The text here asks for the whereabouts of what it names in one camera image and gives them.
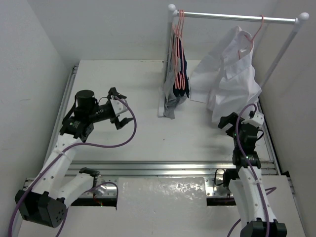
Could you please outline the white shirt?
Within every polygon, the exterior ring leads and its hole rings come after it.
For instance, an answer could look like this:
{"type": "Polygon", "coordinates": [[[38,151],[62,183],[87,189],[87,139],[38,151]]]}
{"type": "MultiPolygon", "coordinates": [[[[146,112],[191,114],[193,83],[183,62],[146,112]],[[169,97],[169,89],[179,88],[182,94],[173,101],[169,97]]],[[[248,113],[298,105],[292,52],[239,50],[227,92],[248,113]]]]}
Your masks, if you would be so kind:
{"type": "Polygon", "coordinates": [[[257,102],[262,89],[255,81],[253,49],[252,35],[236,26],[192,72],[190,100],[204,103],[212,112],[212,122],[257,102]]]}

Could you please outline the pink wire hanger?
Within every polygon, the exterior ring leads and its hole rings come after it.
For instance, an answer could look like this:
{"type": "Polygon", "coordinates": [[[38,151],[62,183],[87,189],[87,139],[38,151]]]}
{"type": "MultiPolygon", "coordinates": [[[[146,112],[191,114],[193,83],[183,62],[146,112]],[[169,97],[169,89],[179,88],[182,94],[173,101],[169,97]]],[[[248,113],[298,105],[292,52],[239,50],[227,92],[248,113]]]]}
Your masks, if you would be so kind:
{"type": "Polygon", "coordinates": [[[244,57],[244,56],[245,56],[245,53],[251,52],[251,50],[252,50],[253,47],[254,47],[254,39],[256,38],[256,36],[257,36],[258,33],[260,32],[260,30],[261,30],[261,28],[263,27],[263,24],[264,24],[264,15],[260,15],[260,16],[261,16],[261,25],[260,25],[260,27],[258,28],[258,30],[256,31],[256,33],[252,36],[252,38],[250,38],[250,37],[247,36],[247,35],[244,35],[244,36],[246,37],[246,39],[249,41],[250,46],[238,51],[238,58],[239,58],[239,59],[241,59],[242,57],[244,57]]]}

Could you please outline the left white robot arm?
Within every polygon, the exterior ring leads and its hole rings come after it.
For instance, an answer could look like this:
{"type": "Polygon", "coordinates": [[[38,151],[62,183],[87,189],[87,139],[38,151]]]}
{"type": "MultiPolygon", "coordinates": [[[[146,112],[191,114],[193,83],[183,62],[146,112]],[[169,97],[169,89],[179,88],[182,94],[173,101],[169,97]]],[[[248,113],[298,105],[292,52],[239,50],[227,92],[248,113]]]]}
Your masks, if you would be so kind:
{"type": "Polygon", "coordinates": [[[66,218],[68,207],[83,193],[95,189],[100,172],[87,167],[81,168],[67,184],[63,185],[62,181],[79,146],[100,147],[87,142],[95,123],[109,120],[119,130],[131,121],[136,122],[134,114],[119,119],[121,114],[131,111],[126,96],[112,87],[106,98],[107,102],[101,105],[91,90],[75,94],[42,170],[26,190],[19,190],[15,196],[14,213],[19,213],[23,220],[56,228],[66,218]]]}

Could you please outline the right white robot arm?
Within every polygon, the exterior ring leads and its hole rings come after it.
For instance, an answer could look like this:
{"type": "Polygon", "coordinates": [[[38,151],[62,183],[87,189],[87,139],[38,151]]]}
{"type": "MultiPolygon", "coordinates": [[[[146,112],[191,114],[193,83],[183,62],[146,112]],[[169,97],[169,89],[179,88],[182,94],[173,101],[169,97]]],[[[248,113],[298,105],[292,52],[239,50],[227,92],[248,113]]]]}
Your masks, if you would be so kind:
{"type": "Polygon", "coordinates": [[[223,186],[234,197],[242,225],[242,237],[285,237],[287,228],[274,215],[263,185],[261,163],[255,151],[258,132],[263,124],[263,114],[250,112],[250,119],[237,113],[221,117],[218,127],[224,128],[234,140],[233,165],[223,175],[223,186]]]}

